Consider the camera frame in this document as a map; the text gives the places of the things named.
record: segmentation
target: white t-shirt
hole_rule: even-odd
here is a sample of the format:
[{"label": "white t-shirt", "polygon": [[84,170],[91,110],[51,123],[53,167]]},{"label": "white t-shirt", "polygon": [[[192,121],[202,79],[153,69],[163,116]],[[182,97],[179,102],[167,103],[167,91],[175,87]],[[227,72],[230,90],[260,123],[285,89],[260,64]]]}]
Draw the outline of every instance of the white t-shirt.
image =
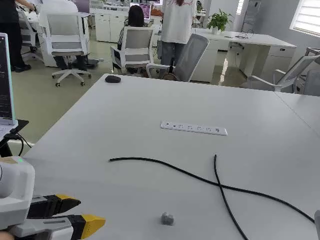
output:
[{"label": "white t-shirt", "polygon": [[162,12],[164,14],[161,40],[186,44],[191,35],[193,17],[197,13],[197,0],[184,0],[181,6],[176,0],[163,0]]},{"label": "white t-shirt", "polygon": [[78,12],[78,7],[69,0],[43,0],[39,14],[39,25],[46,27],[46,13],[73,14]]}]

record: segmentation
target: mesh chair back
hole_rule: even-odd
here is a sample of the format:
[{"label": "mesh chair back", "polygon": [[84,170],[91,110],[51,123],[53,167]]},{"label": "mesh chair back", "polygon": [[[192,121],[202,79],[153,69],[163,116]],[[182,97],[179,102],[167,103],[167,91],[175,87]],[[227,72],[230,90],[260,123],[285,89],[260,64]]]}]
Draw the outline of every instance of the mesh chair back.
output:
[{"label": "mesh chair back", "polygon": [[47,12],[46,20],[48,26],[46,41],[49,54],[53,52],[55,55],[56,53],[87,54],[87,41],[83,33],[80,13]]},{"label": "mesh chair back", "polygon": [[291,86],[295,83],[296,79],[302,74],[302,72],[319,56],[303,56],[301,57],[287,73],[279,80],[277,85],[281,85],[284,88]]},{"label": "mesh chair back", "polygon": [[90,8],[92,9],[104,9],[104,1],[100,0],[91,0]]},{"label": "mesh chair back", "polygon": [[190,82],[208,45],[209,40],[206,37],[197,34],[191,35],[174,69],[174,75],[179,81]]},{"label": "mesh chair back", "polygon": [[153,27],[124,27],[121,50],[124,51],[126,65],[153,63],[153,35]]},{"label": "mesh chair back", "polygon": [[308,71],[303,94],[320,97],[320,70]]},{"label": "mesh chair back", "polygon": [[21,10],[18,11],[19,15],[19,25],[21,29],[21,36],[22,36],[22,45],[28,47],[35,47],[36,46],[36,33],[32,29],[27,16]]}]

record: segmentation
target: chair base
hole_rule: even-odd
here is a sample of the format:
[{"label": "chair base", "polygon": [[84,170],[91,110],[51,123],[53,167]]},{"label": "chair base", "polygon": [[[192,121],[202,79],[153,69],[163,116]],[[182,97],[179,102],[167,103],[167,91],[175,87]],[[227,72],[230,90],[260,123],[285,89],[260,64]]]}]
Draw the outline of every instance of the chair base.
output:
[{"label": "chair base", "polygon": [[21,55],[23,58],[34,58],[44,63],[44,60],[33,52],[27,52]]},{"label": "chair base", "polygon": [[91,78],[91,72],[89,71],[83,71],[83,70],[78,70],[78,69],[66,69],[66,70],[61,70],[61,71],[56,71],[52,73],[52,78],[55,79],[56,75],[60,75],[62,74],[62,76],[60,76],[58,78],[58,80],[56,81],[55,86],[56,87],[60,87],[60,82],[65,79],[67,76],[69,75],[73,75],[75,76],[77,79],[79,79],[81,81],[81,86],[85,85],[85,81],[84,79],[79,75],[79,74],[88,74],[88,77]]}]

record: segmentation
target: black hair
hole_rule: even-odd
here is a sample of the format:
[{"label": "black hair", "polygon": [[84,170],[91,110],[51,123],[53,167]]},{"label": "black hair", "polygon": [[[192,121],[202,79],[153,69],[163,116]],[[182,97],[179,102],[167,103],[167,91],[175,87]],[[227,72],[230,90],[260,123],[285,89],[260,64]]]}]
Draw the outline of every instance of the black hair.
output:
[{"label": "black hair", "polygon": [[128,13],[128,26],[143,27],[145,23],[144,11],[139,5],[133,5]]}]

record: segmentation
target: black cable on floor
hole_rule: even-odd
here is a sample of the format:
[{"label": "black cable on floor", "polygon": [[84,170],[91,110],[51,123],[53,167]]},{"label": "black cable on floor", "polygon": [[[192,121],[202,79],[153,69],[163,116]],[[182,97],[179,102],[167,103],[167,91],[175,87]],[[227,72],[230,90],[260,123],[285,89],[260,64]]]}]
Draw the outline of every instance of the black cable on floor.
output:
[{"label": "black cable on floor", "polygon": [[25,141],[25,143],[28,145],[29,148],[32,149],[32,146],[30,146],[30,144],[27,142],[27,140],[25,140],[25,138],[20,133],[17,133],[17,135]]},{"label": "black cable on floor", "polygon": [[[157,163],[157,164],[161,164],[161,165],[165,165],[169,168],[172,168],[174,170],[177,170],[183,174],[186,174],[192,178],[195,178],[195,179],[198,179],[202,182],[205,182],[207,184],[210,184],[210,185],[213,185],[213,186],[216,186],[216,187],[219,187],[219,184],[214,182],[214,181],[210,181],[210,180],[207,180],[205,178],[202,178],[200,176],[197,176],[193,173],[190,173],[188,171],[185,171],[181,168],[178,168],[176,166],[173,166],[169,163],[166,163],[164,161],[160,161],[160,160],[156,160],[156,159],[152,159],[152,158],[145,158],[145,157],[117,157],[117,158],[112,158],[110,159],[109,161],[110,162],[116,162],[116,161],[123,161],[123,160],[139,160],[139,161],[146,161],[146,162],[152,162],[152,163]],[[264,193],[261,193],[261,192],[257,192],[257,191],[251,191],[251,190],[246,190],[246,189],[242,189],[242,188],[237,188],[237,187],[233,187],[233,186],[228,186],[228,185],[223,185],[221,184],[221,186],[224,188],[224,189],[229,189],[229,190],[232,190],[232,191],[236,191],[236,192],[240,192],[240,193],[246,193],[246,194],[251,194],[251,195],[256,195],[256,196],[260,196],[260,197],[263,197],[263,198],[267,198],[267,199],[271,199],[273,201],[276,201],[278,203],[281,203],[281,204],[284,204],[286,205],[287,207],[295,210],[296,212],[298,212],[299,214],[301,214],[302,216],[304,216],[305,218],[307,218],[310,222],[312,223],[315,223],[315,220],[310,217],[308,214],[306,214],[305,212],[301,211],[300,209],[298,209],[297,207],[291,205],[290,203],[284,201],[284,200],[281,200],[277,197],[274,197],[274,196],[270,196],[268,194],[264,194]]]},{"label": "black cable on floor", "polygon": [[221,182],[220,182],[220,179],[219,179],[219,175],[218,175],[218,172],[217,172],[217,154],[214,155],[214,159],[213,159],[213,168],[214,168],[214,174],[215,174],[215,177],[216,177],[216,180],[218,181],[218,185],[219,185],[219,188],[220,188],[220,191],[221,191],[221,195],[222,195],[222,198],[223,198],[223,201],[224,201],[224,204],[226,206],[226,209],[228,210],[229,212],[229,215],[234,223],[234,225],[236,226],[236,228],[238,229],[239,233],[241,234],[242,238],[244,240],[249,240],[246,236],[246,234],[244,233],[244,231],[242,231],[241,227],[239,226],[235,216],[233,215],[230,207],[229,207],[229,204],[228,204],[228,201],[226,199],[226,196],[225,196],[225,192],[224,192],[224,189],[221,185]]},{"label": "black cable on floor", "polygon": [[19,154],[18,154],[18,156],[20,157],[21,156],[21,154],[22,154],[22,152],[24,151],[24,145],[25,145],[25,143],[24,143],[24,141],[22,140],[22,138],[20,137],[20,139],[19,139],[20,141],[21,141],[21,150],[20,150],[20,152],[19,152]]}]

